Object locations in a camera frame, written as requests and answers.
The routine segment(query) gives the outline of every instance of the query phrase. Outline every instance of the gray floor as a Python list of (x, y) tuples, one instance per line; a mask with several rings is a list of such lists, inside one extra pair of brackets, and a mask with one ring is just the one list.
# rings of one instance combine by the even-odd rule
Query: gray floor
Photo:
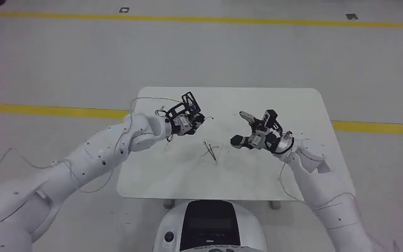
[[(403, 22), (401, 1), (8, 0), (2, 11)], [(128, 108), (144, 86), (318, 89), (332, 120), (403, 123), (403, 30), (0, 18), (0, 103)], [(0, 153), (16, 147), (49, 164), (117, 120), (0, 114)], [(336, 132), (364, 226), (403, 246), (403, 135)], [(0, 182), (37, 172), (14, 154)], [(167, 212), (162, 200), (75, 193), (35, 251), (150, 251)], [(88, 189), (102, 185), (106, 177)], [(304, 205), (240, 202), (264, 227), (270, 251), (332, 251)]]

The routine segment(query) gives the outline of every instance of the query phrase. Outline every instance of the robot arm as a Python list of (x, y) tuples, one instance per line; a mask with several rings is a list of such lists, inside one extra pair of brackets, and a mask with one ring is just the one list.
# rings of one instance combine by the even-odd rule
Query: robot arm
[(267, 110), (262, 120), (240, 112), (252, 128), (249, 137), (236, 135), (235, 148), (266, 149), (289, 165), (306, 204), (319, 218), (337, 252), (375, 251), (362, 226), (353, 195), (326, 163), (323, 146), (308, 139), (294, 140), (283, 133), (274, 110)]
[(112, 171), (130, 152), (143, 151), (176, 134), (192, 135), (204, 122), (191, 93), (165, 116), (142, 113), (97, 132), (69, 156), (25, 181), (0, 185), (0, 252), (31, 251), (50, 227), (64, 200), (91, 180)]

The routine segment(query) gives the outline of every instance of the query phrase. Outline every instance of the white table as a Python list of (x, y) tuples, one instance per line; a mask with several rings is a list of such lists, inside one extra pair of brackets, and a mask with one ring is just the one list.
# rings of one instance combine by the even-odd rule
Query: white table
[[(118, 187), (126, 198), (187, 198), (220, 200), (293, 200), (281, 189), (277, 177), (282, 163), (265, 150), (235, 149), (230, 145), (234, 135), (248, 136), (251, 128), (239, 116), (241, 110), (261, 118), (274, 109), (284, 131), (297, 138), (308, 137), (324, 144), (327, 162), (355, 193), (346, 163), (334, 135), (322, 96), (314, 89), (302, 88), (144, 88), (141, 96), (181, 100), (191, 91), (201, 112), (208, 119), (195, 135), (174, 137), (167, 145), (160, 141), (142, 152), (131, 153), (122, 164)], [(139, 100), (135, 111), (154, 114), (162, 105), (166, 109), (175, 102)], [(203, 140), (223, 144), (218, 164)], [(301, 198), (289, 167), (283, 172), (285, 188)]]

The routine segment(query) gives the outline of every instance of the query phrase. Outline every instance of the wire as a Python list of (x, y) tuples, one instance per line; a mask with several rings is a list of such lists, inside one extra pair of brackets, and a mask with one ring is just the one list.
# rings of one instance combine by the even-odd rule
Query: wire
[[(220, 147), (220, 146), (214, 146), (214, 147), (211, 148), (211, 150), (213, 150), (213, 149), (215, 149), (215, 148), (219, 148), (219, 147)], [(210, 150), (206, 151), (206, 153), (204, 153), (203, 155), (201, 155), (201, 157), (204, 156), (204, 155), (206, 155), (206, 154), (209, 153), (209, 152), (210, 152)]]
[[(120, 134), (120, 136), (119, 136), (119, 138), (118, 138), (118, 140), (117, 140), (117, 142), (116, 142), (116, 144), (115, 144), (115, 146), (114, 146), (114, 148), (113, 148), (113, 150), (114, 150), (114, 151), (113, 151), (114, 167), (113, 167), (113, 169), (110, 171), (110, 175), (109, 175), (107, 181), (106, 181), (101, 187), (99, 187), (97, 190), (94, 190), (94, 191), (84, 191), (84, 190), (80, 189), (80, 187), (77, 187), (77, 188), (76, 188), (77, 191), (79, 191), (79, 192), (81, 192), (81, 193), (94, 193), (94, 192), (100, 191), (102, 188), (104, 188), (104, 187), (109, 183), (109, 181), (110, 181), (111, 178), (112, 178), (113, 172), (114, 172), (115, 168), (117, 167), (117, 166), (115, 165), (115, 163), (116, 163), (116, 158), (115, 158), (116, 149), (117, 149), (118, 145), (120, 144), (120, 142), (121, 142), (121, 140), (122, 140), (122, 137), (123, 137), (125, 134), (129, 133), (130, 130), (131, 130), (131, 128), (132, 128), (132, 126), (133, 126), (133, 118), (132, 118), (132, 113), (134, 112), (134, 110), (133, 110), (133, 102), (136, 101), (136, 100), (139, 100), (139, 99), (169, 100), (169, 101), (175, 101), (175, 102), (177, 102), (177, 103), (181, 103), (181, 102), (182, 102), (182, 101), (178, 101), (178, 100), (174, 100), (174, 99), (170, 99), (170, 98), (163, 98), (163, 97), (137, 97), (137, 98), (133, 99), (132, 101), (130, 101), (130, 110), (129, 110), (129, 112), (130, 112), (130, 125), (129, 125), (129, 127), (128, 127), (127, 130), (123, 130), (123, 132)], [(8, 148), (8, 150), (2, 155), (2, 157), (1, 157), (1, 159), (0, 159), (0, 165), (2, 164), (4, 158), (5, 158), (11, 151), (14, 151), (15, 153), (17, 153), (17, 155), (18, 155), (22, 160), (24, 160), (24, 162), (26, 162), (28, 165), (30, 165), (32, 168), (35, 168), (35, 169), (48, 169), (48, 168), (54, 167), (56, 164), (64, 163), (64, 164), (67, 166), (67, 169), (70, 170), (71, 177), (72, 177), (72, 178), (74, 177), (78, 182), (81, 183), (80, 179), (79, 179), (79, 178), (76, 176), (76, 174), (73, 172), (72, 163), (71, 163), (71, 160), (69, 160), (69, 159), (61, 159), (61, 160), (58, 160), (58, 161), (54, 161), (54, 162), (53, 162), (51, 165), (49, 165), (49, 166), (37, 166), (37, 165), (31, 163), (29, 160), (27, 160), (27, 158), (25, 158), (23, 155), (21, 155), (21, 154), (18, 152), (17, 149), (15, 149), (15, 148), (13, 148), (13, 147), (10, 147), (10, 148)]]
[(208, 146), (210, 146), (210, 150), (212, 152), (213, 158), (214, 158), (215, 162), (217, 162), (217, 158), (215, 158), (215, 155), (214, 155), (214, 152), (213, 152), (213, 149), (212, 149), (212, 145), (208, 144)]
[(217, 162), (217, 160), (216, 160), (216, 159), (215, 159), (215, 157), (214, 157), (214, 154), (212, 153), (212, 151), (213, 151), (213, 150), (210, 150), (210, 149), (208, 148), (208, 146), (207, 146), (206, 142), (204, 142), (204, 145), (206, 145), (206, 148), (207, 148), (207, 150), (209, 151), (209, 153), (212, 155), (212, 157), (213, 157), (214, 161), (216, 161), (216, 162)]

